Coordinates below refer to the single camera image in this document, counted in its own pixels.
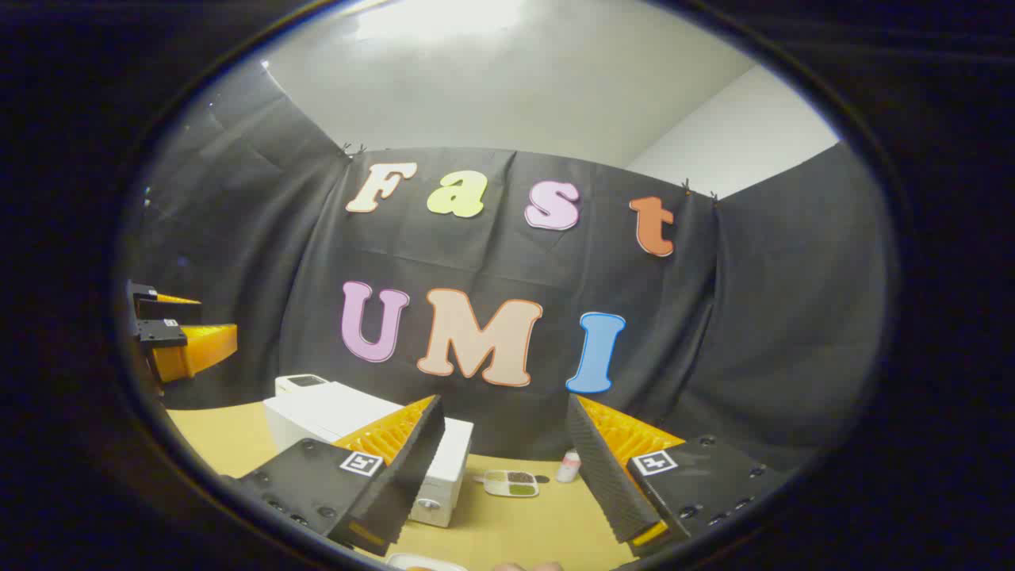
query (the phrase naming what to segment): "small bottle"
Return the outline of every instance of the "small bottle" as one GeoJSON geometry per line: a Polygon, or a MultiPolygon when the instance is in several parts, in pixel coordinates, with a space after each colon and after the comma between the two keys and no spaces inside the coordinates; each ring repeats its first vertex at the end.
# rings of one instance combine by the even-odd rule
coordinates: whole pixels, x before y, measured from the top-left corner
{"type": "Polygon", "coordinates": [[[560,468],[557,469],[557,482],[564,484],[574,482],[580,468],[582,468],[582,459],[578,456],[578,450],[571,448],[564,454],[564,459],[560,461],[560,468]]]}

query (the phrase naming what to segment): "spice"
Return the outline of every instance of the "spice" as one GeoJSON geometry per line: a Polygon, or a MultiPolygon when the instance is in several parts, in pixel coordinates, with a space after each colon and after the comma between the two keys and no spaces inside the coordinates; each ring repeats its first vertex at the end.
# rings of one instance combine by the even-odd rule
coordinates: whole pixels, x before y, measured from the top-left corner
{"type": "Polygon", "coordinates": [[[532,475],[526,474],[524,472],[510,472],[507,473],[507,482],[522,482],[525,484],[532,484],[536,479],[532,478],[532,475]]]}

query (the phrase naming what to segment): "orange letter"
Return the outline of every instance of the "orange letter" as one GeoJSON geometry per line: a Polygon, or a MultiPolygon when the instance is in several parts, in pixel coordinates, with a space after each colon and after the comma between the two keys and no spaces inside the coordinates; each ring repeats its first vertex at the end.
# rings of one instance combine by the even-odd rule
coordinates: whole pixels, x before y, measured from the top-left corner
{"type": "Polygon", "coordinates": [[[458,290],[430,290],[426,301],[433,306],[433,329],[426,357],[416,363],[423,373],[446,377],[455,371],[448,361],[449,346],[455,348],[462,375],[470,379],[486,356],[493,352],[483,379],[493,385],[524,387],[530,376],[525,371],[532,327],[543,315],[537,303],[507,300],[482,331],[472,311],[469,297],[458,290]]]}
{"type": "Polygon", "coordinates": [[[415,162],[370,165],[366,182],[359,188],[356,197],[345,205],[345,209],[350,212],[373,212],[378,207],[378,192],[381,193],[381,198],[388,198],[395,192],[395,187],[402,181],[402,176],[411,179],[415,173],[415,162]]]}
{"type": "Polygon", "coordinates": [[[637,212],[637,242],[642,249],[665,258],[673,253],[673,241],[663,239],[663,222],[673,223],[673,212],[663,208],[658,196],[646,196],[628,204],[637,212]]]}

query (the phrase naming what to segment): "black fabric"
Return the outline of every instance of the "black fabric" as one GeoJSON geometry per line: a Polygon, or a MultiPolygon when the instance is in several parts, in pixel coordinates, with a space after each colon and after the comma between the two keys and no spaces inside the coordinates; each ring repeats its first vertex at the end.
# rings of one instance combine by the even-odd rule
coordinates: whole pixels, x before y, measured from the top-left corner
{"type": "Polygon", "coordinates": [[[271,396],[292,277],[348,158],[257,62],[227,75],[174,125],[139,182],[131,276],[199,300],[205,324],[236,324],[239,351],[165,385],[170,409],[271,396]]]}
{"type": "Polygon", "coordinates": [[[286,374],[313,372],[405,405],[437,394],[446,414],[476,424],[473,451],[507,457],[559,459],[569,447],[564,431],[568,391],[585,341],[579,326],[590,311],[624,317],[610,377],[613,387],[593,399],[661,420],[675,402],[703,334],[712,299],[716,221],[712,200],[672,184],[600,164],[528,152],[484,149],[368,151],[352,158],[340,185],[325,201],[292,284],[281,324],[279,365],[286,374]],[[351,213],[370,164],[415,161],[378,208],[351,213]],[[454,170],[486,174],[483,210],[472,218],[435,214],[426,199],[454,170]],[[530,226],[523,215],[529,190],[543,180],[569,182],[582,193],[576,226],[530,226]],[[664,236],[676,251],[646,253],[635,239],[636,214],[628,202],[659,196],[674,212],[664,236]],[[363,337],[380,334],[378,293],[407,293],[395,355],[363,361],[341,341],[340,318],[348,280],[370,285],[363,337]],[[494,386],[477,373],[449,377],[416,368],[426,353],[433,319],[426,293],[465,292],[485,326],[504,301],[543,307],[529,346],[526,387],[494,386]]]}
{"type": "Polygon", "coordinates": [[[314,373],[401,405],[441,395],[450,417],[476,423],[474,452],[556,459],[570,444],[564,382],[581,357],[579,319],[599,311],[627,327],[610,366],[614,385],[595,401],[684,437],[722,434],[785,468],[843,426],[876,358],[886,230],[878,189],[841,145],[718,206],[560,156],[419,148],[349,157],[252,65],[207,91],[156,158],[141,185],[150,204],[131,275],[200,300],[206,323],[240,328],[234,356],[166,386],[172,409],[261,401],[277,375],[314,373]],[[375,211],[344,209],[370,164],[403,161],[418,171],[375,211]],[[461,169],[488,177],[482,212],[430,212],[430,192],[461,169]],[[543,180],[580,190],[576,226],[526,222],[529,190],[543,180]],[[628,201],[644,196],[674,212],[664,225],[675,245],[669,257],[635,239],[628,201]],[[348,280],[375,292],[367,340],[380,332],[381,290],[411,298],[385,363],[353,356],[341,341],[348,280]],[[531,384],[466,379],[454,356],[451,376],[419,371],[433,288],[468,294],[481,326],[506,300],[540,304],[531,384]]]}
{"type": "Polygon", "coordinates": [[[843,144],[720,201],[716,302],[664,428],[789,469],[867,397],[894,268],[884,201],[843,144]]]}

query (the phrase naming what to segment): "black foam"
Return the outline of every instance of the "black foam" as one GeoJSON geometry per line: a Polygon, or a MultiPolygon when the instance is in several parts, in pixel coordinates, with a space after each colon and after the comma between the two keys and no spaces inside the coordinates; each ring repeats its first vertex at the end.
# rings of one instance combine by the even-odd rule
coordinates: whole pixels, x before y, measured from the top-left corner
{"type": "MultiPolygon", "coordinates": [[[[434,397],[391,466],[369,484],[349,511],[350,517],[375,536],[393,544],[398,542],[444,437],[444,429],[441,397],[434,397]]],[[[361,539],[353,540],[349,538],[357,547],[378,553],[375,551],[378,546],[361,539]]]]}
{"type": "Polygon", "coordinates": [[[627,542],[660,521],[573,395],[567,405],[567,432],[582,459],[582,478],[599,502],[617,542],[627,542]]]}

